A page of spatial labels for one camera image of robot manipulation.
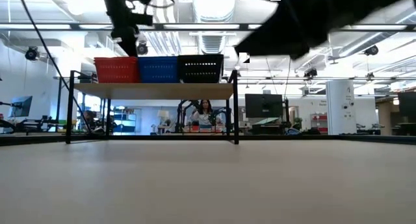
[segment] black basket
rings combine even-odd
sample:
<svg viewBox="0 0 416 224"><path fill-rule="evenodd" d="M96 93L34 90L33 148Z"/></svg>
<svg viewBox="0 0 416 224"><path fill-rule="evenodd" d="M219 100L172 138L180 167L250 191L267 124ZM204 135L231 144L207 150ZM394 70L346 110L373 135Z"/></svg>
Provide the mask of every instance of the black basket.
<svg viewBox="0 0 416 224"><path fill-rule="evenodd" d="M224 55L179 55L179 80L184 83L218 83L224 70Z"/></svg>

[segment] monitor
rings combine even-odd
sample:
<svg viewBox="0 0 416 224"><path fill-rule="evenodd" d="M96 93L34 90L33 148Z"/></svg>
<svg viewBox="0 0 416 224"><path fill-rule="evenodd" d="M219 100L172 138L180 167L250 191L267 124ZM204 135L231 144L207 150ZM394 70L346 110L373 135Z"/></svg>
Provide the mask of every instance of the monitor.
<svg viewBox="0 0 416 224"><path fill-rule="evenodd" d="M401 116L416 116L416 92L401 92L398 96L398 109Z"/></svg>
<svg viewBox="0 0 416 224"><path fill-rule="evenodd" d="M246 94L247 118L280 118L283 97L276 94Z"/></svg>
<svg viewBox="0 0 416 224"><path fill-rule="evenodd" d="M16 97L12 99L9 117L28 117L32 105L32 96Z"/></svg>

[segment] red basket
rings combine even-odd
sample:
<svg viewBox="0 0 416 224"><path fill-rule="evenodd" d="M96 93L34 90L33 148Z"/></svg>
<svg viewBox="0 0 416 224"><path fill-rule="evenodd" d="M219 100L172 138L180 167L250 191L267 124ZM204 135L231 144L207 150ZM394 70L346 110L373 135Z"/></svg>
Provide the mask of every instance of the red basket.
<svg viewBox="0 0 416 224"><path fill-rule="evenodd" d="M137 58L94 58L100 83L135 83L140 81Z"/></svg>

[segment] wooden shelf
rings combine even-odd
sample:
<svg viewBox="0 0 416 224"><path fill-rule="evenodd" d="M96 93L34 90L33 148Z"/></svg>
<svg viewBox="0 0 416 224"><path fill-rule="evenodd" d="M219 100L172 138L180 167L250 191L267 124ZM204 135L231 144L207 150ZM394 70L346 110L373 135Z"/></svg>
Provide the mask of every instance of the wooden shelf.
<svg viewBox="0 0 416 224"><path fill-rule="evenodd" d="M232 84L75 84L75 89L121 100L225 100L233 94Z"/></svg>

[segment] basket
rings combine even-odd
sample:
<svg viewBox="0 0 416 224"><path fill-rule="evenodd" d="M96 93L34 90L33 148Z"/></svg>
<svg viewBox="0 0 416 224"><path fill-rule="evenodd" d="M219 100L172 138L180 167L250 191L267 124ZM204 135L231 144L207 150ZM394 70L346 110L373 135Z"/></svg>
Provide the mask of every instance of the basket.
<svg viewBox="0 0 416 224"><path fill-rule="evenodd" d="M179 82L176 56L140 57L138 72L143 83Z"/></svg>
<svg viewBox="0 0 416 224"><path fill-rule="evenodd" d="M137 72L137 58L94 58L100 83L135 83L140 77Z"/></svg>
<svg viewBox="0 0 416 224"><path fill-rule="evenodd" d="M218 83L224 70L223 55L180 55L179 79L185 83Z"/></svg>

